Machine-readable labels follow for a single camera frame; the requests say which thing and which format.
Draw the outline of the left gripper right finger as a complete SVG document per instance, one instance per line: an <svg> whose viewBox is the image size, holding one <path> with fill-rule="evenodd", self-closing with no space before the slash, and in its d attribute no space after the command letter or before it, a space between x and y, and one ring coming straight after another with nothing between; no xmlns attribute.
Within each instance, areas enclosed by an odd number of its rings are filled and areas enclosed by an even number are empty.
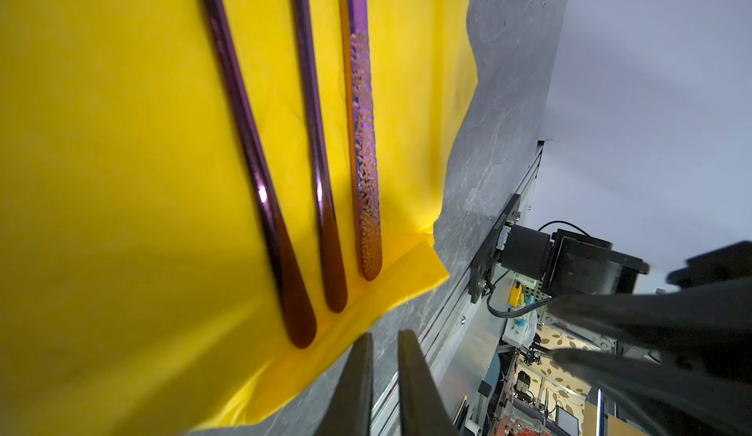
<svg viewBox="0 0 752 436"><path fill-rule="evenodd" d="M401 434L457 435L416 334L409 329L401 330L398 344Z"/></svg>

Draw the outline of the purple black fork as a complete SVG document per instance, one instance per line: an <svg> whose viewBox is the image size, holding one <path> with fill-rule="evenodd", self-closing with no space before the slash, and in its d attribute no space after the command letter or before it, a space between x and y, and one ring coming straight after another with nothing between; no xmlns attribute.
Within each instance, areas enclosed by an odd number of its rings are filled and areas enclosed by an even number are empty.
<svg viewBox="0 0 752 436"><path fill-rule="evenodd" d="M293 11L305 100L305 122L311 145L323 288L328 308L339 314L348 304L347 276L328 168L309 0L293 0Z"/></svg>

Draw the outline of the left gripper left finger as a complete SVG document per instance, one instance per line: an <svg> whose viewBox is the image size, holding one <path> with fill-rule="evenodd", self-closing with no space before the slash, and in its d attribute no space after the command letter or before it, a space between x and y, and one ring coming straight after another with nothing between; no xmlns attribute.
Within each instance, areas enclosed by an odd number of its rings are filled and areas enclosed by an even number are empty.
<svg viewBox="0 0 752 436"><path fill-rule="evenodd" d="M352 346L315 436L370 434L373 370L373 340L366 332Z"/></svg>

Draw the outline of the purple black knife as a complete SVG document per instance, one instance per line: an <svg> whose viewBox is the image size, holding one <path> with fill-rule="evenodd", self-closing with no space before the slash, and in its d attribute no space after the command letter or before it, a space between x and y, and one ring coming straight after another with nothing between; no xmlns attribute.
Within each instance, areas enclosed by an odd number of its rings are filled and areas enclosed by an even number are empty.
<svg viewBox="0 0 752 436"><path fill-rule="evenodd" d="M350 136L352 200L360 274L378 277L383 262L367 0L339 0Z"/></svg>

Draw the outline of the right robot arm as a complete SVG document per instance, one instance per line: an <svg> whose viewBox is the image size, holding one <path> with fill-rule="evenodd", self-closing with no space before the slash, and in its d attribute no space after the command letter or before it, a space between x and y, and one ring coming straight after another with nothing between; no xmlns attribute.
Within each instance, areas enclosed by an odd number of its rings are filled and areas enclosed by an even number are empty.
<svg viewBox="0 0 752 436"><path fill-rule="evenodd" d="M657 361L555 350L568 373L601 390L654 435L747 435L751 431L751 244L687 260L668 275L672 291L638 295L649 271L601 239L515 226L499 263L536 279L554 317Z"/></svg>

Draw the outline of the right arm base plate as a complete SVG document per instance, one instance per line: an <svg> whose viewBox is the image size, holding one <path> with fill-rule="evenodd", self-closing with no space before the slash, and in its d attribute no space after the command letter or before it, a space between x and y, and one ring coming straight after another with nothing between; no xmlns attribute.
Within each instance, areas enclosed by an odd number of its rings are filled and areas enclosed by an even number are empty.
<svg viewBox="0 0 752 436"><path fill-rule="evenodd" d="M472 304L477 304L487 290L491 272L499 261L497 244L506 226L514 226L519 219L520 194L513 194L501 210L491 230L481 243L469 265L468 293Z"/></svg>

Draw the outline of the purple black spoon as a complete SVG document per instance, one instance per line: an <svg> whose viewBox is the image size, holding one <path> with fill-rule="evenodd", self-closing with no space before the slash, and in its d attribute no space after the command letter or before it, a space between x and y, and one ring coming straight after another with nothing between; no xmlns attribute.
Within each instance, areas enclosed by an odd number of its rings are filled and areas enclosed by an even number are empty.
<svg viewBox="0 0 752 436"><path fill-rule="evenodd" d="M254 187L254 199L262 221L262 231L284 326L292 344L305 349L313 344L317 334L315 310L307 294L305 281L283 219L266 157L264 157L224 2L223 0L202 0L202 2L213 47L219 58L225 91Z"/></svg>

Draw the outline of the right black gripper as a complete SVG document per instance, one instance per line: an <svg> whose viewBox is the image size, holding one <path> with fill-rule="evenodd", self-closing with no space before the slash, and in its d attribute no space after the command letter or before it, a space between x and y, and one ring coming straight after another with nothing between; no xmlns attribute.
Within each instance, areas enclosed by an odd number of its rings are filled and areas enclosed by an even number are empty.
<svg viewBox="0 0 752 436"><path fill-rule="evenodd" d="M553 350L552 361L652 435L749 435L751 386L720 377L751 375L751 249L745 240L688 259L667 276L687 290L564 296L548 306L574 326L658 352L664 365L575 349Z"/></svg>

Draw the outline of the yellow paper napkin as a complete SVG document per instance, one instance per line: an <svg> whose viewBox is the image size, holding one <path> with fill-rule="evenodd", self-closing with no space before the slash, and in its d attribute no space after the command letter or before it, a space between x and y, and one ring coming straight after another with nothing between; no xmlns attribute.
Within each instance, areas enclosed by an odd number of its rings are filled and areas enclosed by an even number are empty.
<svg viewBox="0 0 752 436"><path fill-rule="evenodd" d="M383 314L433 247L478 83L469 0L368 0L383 266L356 259L339 0L309 0L349 300L326 304L291 0L224 0L317 335L289 340L203 0L1 0L1 431L262 422Z"/></svg>

